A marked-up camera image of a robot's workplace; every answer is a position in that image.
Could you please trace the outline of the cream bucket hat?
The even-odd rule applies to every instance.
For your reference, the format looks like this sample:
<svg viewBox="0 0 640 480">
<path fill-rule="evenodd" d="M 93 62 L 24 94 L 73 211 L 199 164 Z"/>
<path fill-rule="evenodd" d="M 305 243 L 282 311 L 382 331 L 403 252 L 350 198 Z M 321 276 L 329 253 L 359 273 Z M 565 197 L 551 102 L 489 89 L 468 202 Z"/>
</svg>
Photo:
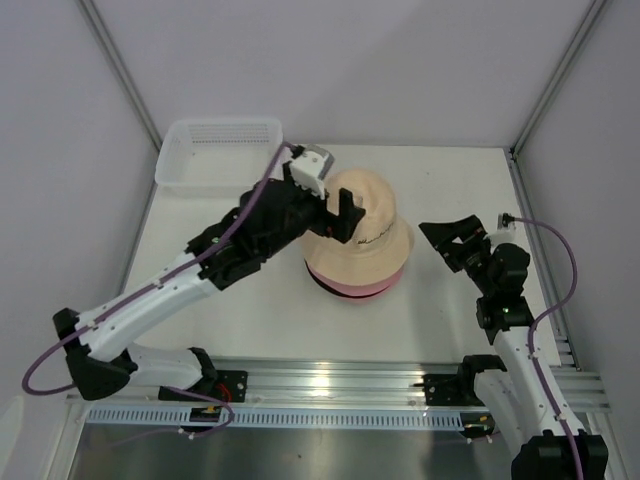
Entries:
<svg viewBox="0 0 640 480">
<path fill-rule="evenodd" d="M 397 212 L 396 195 L 380 174 L 366 169 L 343 170 L 325 183 L 327 207 L 338 211 L 339 190 L 352 192 L 354 203 L 366 210 L 346 244 L 311 232 L 300 239 L 311 274 L 339 290 L 382 290 L 402 274 L 413 248 L 413 231 Z"/>
</svg>

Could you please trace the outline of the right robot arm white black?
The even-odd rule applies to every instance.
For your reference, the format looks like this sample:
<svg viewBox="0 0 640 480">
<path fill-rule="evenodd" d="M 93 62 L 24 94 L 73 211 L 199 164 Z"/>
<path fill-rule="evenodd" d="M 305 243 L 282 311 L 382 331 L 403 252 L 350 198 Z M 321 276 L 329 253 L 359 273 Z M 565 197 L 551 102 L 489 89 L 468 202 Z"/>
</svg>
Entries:
<svg viewBox="0 0 640 480">
<path fill-rule="evenodd" d="M 512 478 L 604 478 L 605 440 L 573 412 L 536 344 L 541 320 L 524 296 L 530 254 L 511 242 L 493 244 L 475 215 L 419 229 L 481 294 L 476 319 L 494 352 L 465 356 L 452 382 L 460 399 L 489 410 L 512 455 Z"/>
</svg>

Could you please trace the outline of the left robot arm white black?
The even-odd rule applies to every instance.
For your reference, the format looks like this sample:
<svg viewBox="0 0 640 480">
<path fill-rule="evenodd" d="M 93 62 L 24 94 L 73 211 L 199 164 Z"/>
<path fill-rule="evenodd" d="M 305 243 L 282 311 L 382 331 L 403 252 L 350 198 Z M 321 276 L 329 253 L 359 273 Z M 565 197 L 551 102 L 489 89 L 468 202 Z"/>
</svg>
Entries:
<svg viewBox="0 0 640 480">
<path fill-rule="evenodd" d="M 202 348 L 162 350 L 137 339 L 183 308 L 260 271 L 306 232 L 350 241 L 365 216 L 345 188 L 322 196 L 291 179 L 269 179 L 245 192 L 238 206 L 190 240 L 155 279 L 91 311 L 65 308 L 53 317 L 66 363 L 81 397 L 101 400 L 126 386 L 155 387 L 161 400 L 205 400 L 220 382 Z"/>
</svg>

